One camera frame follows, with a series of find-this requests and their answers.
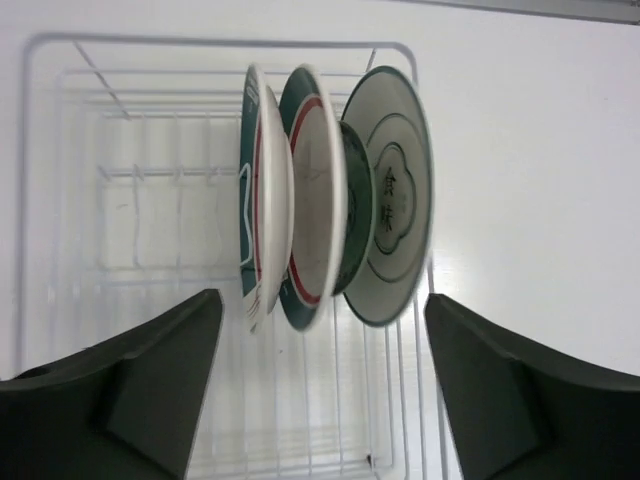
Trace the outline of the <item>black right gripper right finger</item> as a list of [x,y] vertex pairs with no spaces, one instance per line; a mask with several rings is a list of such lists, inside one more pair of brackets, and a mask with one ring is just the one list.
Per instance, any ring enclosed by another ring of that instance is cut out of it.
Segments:
[[450,297],[427,336],[466,479],[636,479],[639,379],[554,350]]

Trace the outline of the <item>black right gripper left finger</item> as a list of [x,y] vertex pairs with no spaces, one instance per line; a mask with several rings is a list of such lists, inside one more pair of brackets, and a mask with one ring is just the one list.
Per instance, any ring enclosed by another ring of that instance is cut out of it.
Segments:
[[205,289],[2,381],[2,478],[185,478],[223,314]]

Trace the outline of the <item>teal red rimmed plate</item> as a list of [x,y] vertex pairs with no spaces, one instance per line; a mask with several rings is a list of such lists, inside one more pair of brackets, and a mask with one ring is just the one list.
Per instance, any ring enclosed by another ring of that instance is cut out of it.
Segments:
[[321,319],[333,296],[346,235],[347,174],[330,95],[307,63],[288,77],[279,112],[294,169],[294,231],[280,301],[300,333]]
[[295,211],[291,147],[275,94],[256,63],[245,76],[238,180],[242,305],[256,333],[279,298]]

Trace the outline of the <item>white plate with green ring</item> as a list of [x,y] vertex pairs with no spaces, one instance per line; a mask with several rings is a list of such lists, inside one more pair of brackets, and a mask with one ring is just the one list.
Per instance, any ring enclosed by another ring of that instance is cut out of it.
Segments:
[[428,122],[413,82],[389,65],[361,78],[342,119],[366,148],[376,189],[373,241],[344,296],[359,320],[382,328],[410,303],[428,257],[435,206]]

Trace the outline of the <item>green blue floral plate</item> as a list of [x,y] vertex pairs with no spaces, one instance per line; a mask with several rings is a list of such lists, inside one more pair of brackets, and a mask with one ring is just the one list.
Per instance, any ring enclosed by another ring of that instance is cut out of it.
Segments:
[[347,223],[341,265],[333,290],[341,294],[359,274],[373,240],[374,179],[367,150],[356,131],[339,122],[347,172]]

